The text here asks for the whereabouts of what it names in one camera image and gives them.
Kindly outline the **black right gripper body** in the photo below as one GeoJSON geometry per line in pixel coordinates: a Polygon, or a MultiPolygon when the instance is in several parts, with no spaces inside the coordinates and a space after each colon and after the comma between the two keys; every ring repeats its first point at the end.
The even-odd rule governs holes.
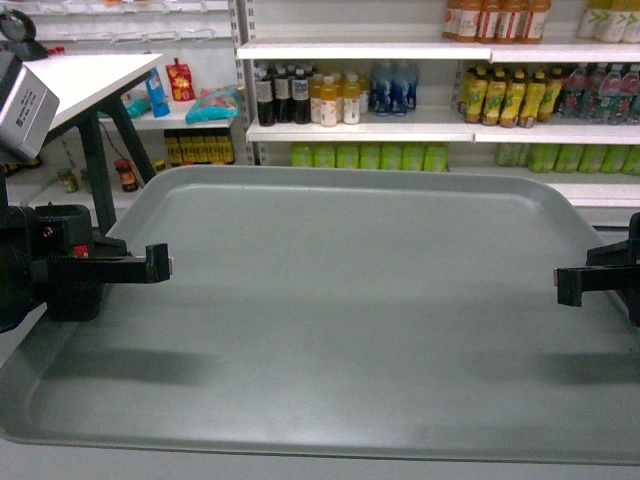
{"type": "Polygon", "coordinates": [[[639,326],[639,213],[629,220],[626,240],[590,249],[586,265],[602,270],[592,291],[614,291],[628,310],[630,322],[639,326]]]}

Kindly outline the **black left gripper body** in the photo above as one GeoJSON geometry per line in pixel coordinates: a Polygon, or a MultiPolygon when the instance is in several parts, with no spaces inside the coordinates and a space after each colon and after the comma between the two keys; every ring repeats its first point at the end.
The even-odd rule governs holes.
{"type": "Polygon", "coordinates": [[[128,254],[123,240],[92,226],[83,205],[1,208],[1,331],[17,328],[46,301],[32,279],[32,263],[46,259],[97,259],[128,254]]]}

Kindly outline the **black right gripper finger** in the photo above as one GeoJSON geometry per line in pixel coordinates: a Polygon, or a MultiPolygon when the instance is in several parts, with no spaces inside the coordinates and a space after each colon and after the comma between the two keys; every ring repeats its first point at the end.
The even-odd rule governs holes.
{"type": "Polygon", "coordinates": [[[598,291],[615,291],[628,307],[639,304],[638,266],[558,268],[554,285],[557,302],[565,306],[581,307],[584,293],[598,291]]]}

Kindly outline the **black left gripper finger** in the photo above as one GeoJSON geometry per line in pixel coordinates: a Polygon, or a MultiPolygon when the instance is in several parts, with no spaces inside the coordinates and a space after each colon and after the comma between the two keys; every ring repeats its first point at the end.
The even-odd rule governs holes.
{"type": "Polygon", "coordinates": [[[170,279],[167,244],[145,247],[145,256],[48,258],[30,262],[33,284],[155,284],[170,279]]]}

